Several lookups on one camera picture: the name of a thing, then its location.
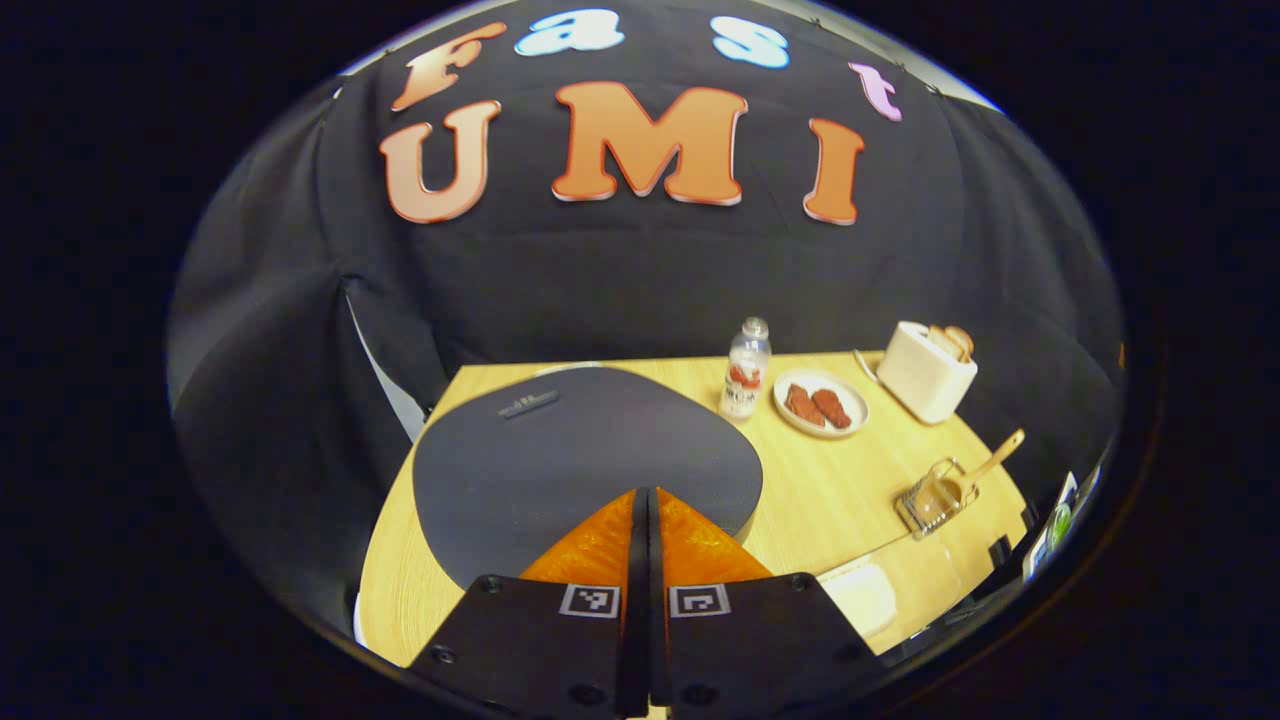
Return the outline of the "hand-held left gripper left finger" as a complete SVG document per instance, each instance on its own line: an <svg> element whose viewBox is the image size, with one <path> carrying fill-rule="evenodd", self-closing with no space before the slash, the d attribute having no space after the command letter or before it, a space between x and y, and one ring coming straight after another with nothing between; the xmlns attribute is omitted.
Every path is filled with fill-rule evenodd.
<svg viewBox="0 0 1280 720"><path fill-rule="evenodd" d="M410 673L490 719L631 719L650 710L652 492L635 491L618 584L485 574Z"/></svg>

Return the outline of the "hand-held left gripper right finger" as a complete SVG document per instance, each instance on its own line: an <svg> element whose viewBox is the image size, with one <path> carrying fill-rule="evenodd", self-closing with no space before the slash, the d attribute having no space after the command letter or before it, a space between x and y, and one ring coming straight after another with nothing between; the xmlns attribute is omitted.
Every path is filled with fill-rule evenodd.
<svg viewBox="0 0 1280 720"><path fill-rule="evenodd" d="M675 536L648 491L648 702L668 719L814 719L867 697L890 669L809 573L678 584Z"/></svg>

